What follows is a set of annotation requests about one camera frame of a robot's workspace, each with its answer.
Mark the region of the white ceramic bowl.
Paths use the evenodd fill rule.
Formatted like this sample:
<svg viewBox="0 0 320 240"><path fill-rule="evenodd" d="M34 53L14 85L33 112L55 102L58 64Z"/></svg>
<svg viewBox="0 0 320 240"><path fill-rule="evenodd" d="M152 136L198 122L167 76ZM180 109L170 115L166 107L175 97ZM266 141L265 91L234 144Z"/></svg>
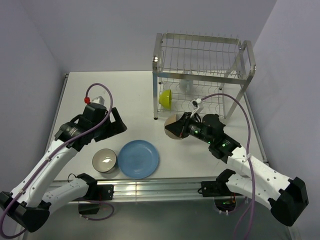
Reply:
<svg viewBox="0 0 320 240"><path fill-rule="evenodd" d="M182 140L188 137L185 128L186 115L174 114L164 123L165 134L173 140Z"/></svg>

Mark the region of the lime green bowl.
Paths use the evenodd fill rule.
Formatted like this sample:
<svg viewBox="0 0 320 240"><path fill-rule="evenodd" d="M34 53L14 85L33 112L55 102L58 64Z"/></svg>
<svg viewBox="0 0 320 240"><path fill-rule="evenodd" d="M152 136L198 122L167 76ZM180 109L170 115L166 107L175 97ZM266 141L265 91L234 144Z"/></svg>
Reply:
<svg viewBox="0 0 320 240"><path fill-rule="evenodd" d="M164 90L159 95L158 103L165 109L170 110L172 107L172 91L170 89Z"/></svg>

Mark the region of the pale blue mug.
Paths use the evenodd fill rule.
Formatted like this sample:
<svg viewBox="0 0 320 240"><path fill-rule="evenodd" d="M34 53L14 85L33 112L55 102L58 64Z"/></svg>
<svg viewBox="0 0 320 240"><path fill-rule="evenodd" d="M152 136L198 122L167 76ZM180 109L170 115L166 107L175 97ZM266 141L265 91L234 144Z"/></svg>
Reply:
<svg viewBox="0 0 320 240"><path fill-rule="evenodd" d="M180 79L179 80L179 88L182 92L186 94L191 94L194 90L194 81L187 80L187 79Z"/></svg>

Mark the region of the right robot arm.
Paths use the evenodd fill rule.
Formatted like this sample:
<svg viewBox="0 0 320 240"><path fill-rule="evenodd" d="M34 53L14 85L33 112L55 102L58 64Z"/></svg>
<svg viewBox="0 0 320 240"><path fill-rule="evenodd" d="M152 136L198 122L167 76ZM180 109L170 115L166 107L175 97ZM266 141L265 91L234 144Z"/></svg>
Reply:
<svg viewBox="0 0 320 240"><path fill-rule="evenodd" d="M217 114L207 114L201 120L191 112L181 117L170 116L164 123L165 134L174 140L189 136L208 144L209 152L232 167L216 179L216 189L222 195L237 193L260 203L273 217L291 227L309 204L305 182L277 172L224 132L225 125Z"/></svg>

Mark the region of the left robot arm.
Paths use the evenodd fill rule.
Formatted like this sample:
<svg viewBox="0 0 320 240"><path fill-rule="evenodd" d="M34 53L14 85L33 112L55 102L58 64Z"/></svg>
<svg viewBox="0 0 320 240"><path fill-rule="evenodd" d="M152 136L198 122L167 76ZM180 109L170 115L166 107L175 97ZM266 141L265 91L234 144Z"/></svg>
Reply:
<svg viewBox="0 0 320 240"><path fill-rule="evenodd" d="M98 182L86 173L55 190L48 191L48 187L84 146L126 130L116 107L108 111L102 104L87 104L82 114L61 125L47 152L28 176L13 190L0 193L4 214L33 233L67 203L77 199L95 200L99 195Z"/></svg>

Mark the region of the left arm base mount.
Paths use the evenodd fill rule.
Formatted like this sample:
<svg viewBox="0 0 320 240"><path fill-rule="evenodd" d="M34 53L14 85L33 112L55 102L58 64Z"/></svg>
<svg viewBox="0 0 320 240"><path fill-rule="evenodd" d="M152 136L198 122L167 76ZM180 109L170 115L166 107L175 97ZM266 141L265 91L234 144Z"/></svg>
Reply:
<svg viewBox="0 0 320 240"><path fill-rule="evenodd" d="M86 221L98 222L111 218L115 213L115 207L108 202L113 198L112 184L108 184L107 187L100 185L89 185L86 194L82 197L77 197L74 201L78 202L78 213L80 218ZM109 207L111 212L104 217L94 218L90 215L96 215L101 207Z"/></svg>

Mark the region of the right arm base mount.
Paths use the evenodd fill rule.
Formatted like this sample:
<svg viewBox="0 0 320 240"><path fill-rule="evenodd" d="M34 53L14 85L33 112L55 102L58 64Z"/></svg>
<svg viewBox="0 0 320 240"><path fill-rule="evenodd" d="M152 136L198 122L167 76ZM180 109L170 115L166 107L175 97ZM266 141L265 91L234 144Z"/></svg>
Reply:
<svg viewBox="0 0 320 240"><path fill-rule="evenodd" d="M230 212L236 208L236 194L216 180L202 181L197 193L204 198L214 198L215 207L219 211Z"/></svg>

